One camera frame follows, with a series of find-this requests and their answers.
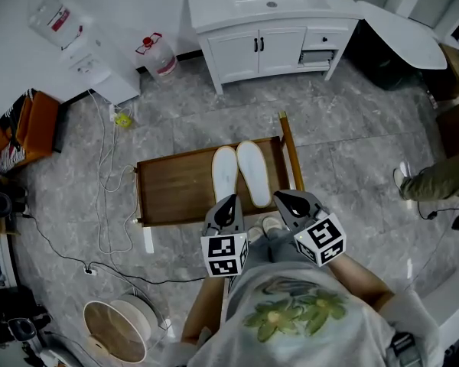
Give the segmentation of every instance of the wall baseboard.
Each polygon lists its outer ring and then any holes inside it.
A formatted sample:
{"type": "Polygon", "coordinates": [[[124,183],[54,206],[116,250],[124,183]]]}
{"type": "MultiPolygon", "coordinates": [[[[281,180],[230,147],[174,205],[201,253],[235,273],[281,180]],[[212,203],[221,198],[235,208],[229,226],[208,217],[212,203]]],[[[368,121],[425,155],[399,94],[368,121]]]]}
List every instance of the wall baseboard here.
{"type": "MultiPolygon", "coordinates": [[[[185,61],[185,60],[189,60],[191,58],[197,58],[197,57],[202,57],[203,56],[203,53],[202,53],[202,50],[195,50],[193,52],[188,52],[188,53],[183,53],[183,54],[179,54],[177,56],[177,60],[179,61],[185,61]]],[[[146,70],[145,67],[139,67],[136,69],[138,71],[138,73],[141,75],[143,73],[146,73],[148,72],[148,70],[146,70]]],[[[93,89],[90,89],[90,92],[92,94],[95,93],[95,90],[93,89]]],[[[78,94],[77,96],[74,96],[72,99],[68,99],[67,101],[61,103],[61,107],[68,107],[70,105],[73,105],[75,102],[78,102],[80,101],[81,99],[85,98],[86,96],[88,96],[89,93],[88,91],[84,91],[83,93],[81,94],[78,94]]]]}

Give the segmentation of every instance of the white countertop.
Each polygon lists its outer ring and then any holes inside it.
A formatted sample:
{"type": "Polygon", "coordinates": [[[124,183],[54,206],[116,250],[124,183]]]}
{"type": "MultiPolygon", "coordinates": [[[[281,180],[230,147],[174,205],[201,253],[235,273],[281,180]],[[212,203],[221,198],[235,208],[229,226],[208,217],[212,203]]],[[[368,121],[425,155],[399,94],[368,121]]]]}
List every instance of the white countertop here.
{"type": "Polygon", "coordinates": [[[188,1],[192,27],[197,33],[271,19],[363,18],[361,10],[354,0],[270,0],[278,3],[276,8],[265,7],[265,0],[256,2],[254,0],[239,0],[237,3],[235,0],[188,1]],[[240,2],[246,9],[237,6],[240,2]],[[252,11],[252,8],[256,7],[256,3],[259,3],[258,12],[252,11]]]}

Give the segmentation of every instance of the white plug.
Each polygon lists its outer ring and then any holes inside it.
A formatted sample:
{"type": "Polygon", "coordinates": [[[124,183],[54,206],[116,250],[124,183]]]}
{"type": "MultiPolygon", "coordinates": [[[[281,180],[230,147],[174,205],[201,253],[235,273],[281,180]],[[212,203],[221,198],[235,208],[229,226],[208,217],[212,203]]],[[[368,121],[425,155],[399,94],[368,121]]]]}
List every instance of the white plug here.
{"type": "Polygon", "coordinates": [[[83,268],[83,273],[88,274],[89,276],[97,276],[97,270],[93,268],[83,268]]]}
{"type": "Polygon", "coordinates": [[[109,105],[109,119],[110,119],[110,122],[114,122],[114,120],[116,119],[116,107],[111,103],[109,105]]]}

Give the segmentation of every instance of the red cap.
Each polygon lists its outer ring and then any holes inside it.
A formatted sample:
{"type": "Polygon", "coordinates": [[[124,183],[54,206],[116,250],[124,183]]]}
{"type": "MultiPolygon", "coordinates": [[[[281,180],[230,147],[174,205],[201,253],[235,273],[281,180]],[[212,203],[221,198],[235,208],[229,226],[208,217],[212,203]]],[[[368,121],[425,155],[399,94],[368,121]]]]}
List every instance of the red cap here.
{"type": "Polygon", "coordinates": [[[153,44],[153,40],[150,37],[146,37],[143,40],[143,45],[145,45],[145,47],[150,47],[152,44],[153,44]]]}

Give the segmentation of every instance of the yellow object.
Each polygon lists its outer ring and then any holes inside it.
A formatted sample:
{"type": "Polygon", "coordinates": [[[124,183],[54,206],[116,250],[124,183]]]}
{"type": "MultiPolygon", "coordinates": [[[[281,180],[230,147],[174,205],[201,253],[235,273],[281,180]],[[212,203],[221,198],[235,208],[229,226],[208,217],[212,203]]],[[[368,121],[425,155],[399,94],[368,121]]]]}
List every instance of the yellow object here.
{"type": "Polygon", "coordinates": [[[132,119],[124,113],[117,113],[114,122],[123,128],[128,128],[132,124],[132,119]]]}

